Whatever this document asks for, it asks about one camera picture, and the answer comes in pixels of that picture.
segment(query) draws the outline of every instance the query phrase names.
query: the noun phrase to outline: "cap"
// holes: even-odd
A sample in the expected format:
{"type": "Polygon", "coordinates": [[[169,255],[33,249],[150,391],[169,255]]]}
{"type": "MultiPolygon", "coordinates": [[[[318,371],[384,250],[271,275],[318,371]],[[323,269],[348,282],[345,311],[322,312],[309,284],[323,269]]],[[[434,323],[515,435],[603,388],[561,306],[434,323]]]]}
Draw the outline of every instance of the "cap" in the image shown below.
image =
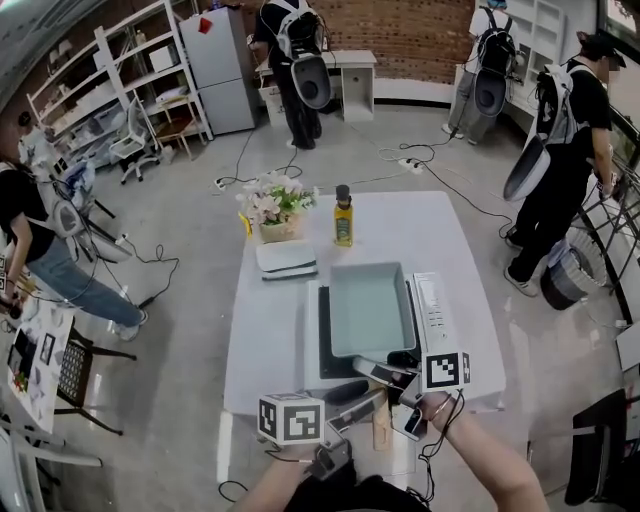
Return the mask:
{"type": "Polygon", "coordinates": [[[626,68],[622,55],[620,55],[613,43],[602,34],[584,34],[579,33],[578,39],[582,45],[583,53],[586,57],[593,60],[599,60],[602,57],[609,58],[609,69],[611,71],[617,71],[620,68],[626,68]]]}
{"type": "Polygon", "coordinates": [[[338,185],[336,187],[336,199],[338,201],[348,201],[349,192],[349,185],[338,185]]]}
{"type": "Polygon", "coordinates": [[[19,126],[28,126],[31,122],[31,114],[25,111],[18,116],[18,125],[19,126]]]}

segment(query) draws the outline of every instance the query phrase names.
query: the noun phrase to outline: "refrigerator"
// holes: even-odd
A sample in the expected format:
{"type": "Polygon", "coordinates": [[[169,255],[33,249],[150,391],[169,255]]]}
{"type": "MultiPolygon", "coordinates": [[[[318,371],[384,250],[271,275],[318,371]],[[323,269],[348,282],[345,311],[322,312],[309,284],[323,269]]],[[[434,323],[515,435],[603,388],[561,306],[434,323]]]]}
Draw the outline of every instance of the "refrigerator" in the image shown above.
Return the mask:
{"type": "Polygon", "coordinates": [[[193,16],[180,32],[213,133],[254,128],[259,98],[241,11],[223,7],[193,16]]]}

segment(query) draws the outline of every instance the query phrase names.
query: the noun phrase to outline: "black strap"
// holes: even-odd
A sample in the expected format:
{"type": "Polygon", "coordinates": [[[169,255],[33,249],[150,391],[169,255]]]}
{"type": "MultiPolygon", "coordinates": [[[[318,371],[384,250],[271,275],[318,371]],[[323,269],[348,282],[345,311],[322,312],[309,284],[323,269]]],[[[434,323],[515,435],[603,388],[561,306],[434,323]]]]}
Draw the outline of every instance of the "black strap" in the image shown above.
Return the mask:
{"type": "Polygon", "coordinates": [[[493,30],[498,30],[498,25],[496,25],[496,19],[493,17],[493,11],[488,7],[485,7],[484,5],[481,6],[481,9],[484,9],[485,12],[487,13],[487,16],[489,16],[489,24],[491,25],[491,28],[493,30]]]}

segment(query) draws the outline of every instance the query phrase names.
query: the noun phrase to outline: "gray bin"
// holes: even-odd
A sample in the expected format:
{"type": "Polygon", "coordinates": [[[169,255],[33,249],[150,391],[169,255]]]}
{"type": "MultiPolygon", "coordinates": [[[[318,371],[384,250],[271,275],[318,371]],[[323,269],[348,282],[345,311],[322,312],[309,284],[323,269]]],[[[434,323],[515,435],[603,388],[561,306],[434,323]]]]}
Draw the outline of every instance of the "gray bin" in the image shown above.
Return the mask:
{"type": "Polygon", "coordinates": [[[598,245],[584,230],[567,232],[570,250],[541,279],[544,298],[555,309],[567,309],[607,284],[607,268],[598,245]]]}

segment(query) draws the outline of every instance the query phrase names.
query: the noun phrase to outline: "light blue tray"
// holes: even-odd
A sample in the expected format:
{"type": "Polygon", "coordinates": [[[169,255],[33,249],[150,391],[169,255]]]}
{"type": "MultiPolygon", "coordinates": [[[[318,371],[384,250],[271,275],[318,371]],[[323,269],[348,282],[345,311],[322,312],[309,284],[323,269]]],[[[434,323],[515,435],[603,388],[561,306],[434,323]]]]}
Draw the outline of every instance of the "light blue tray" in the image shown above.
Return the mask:
{"type": "Polygon", "coordinates": [[[386,362],[390,352],[411,350],[416,338],[400,263],[331,268],[331,351],[386,362]]]}

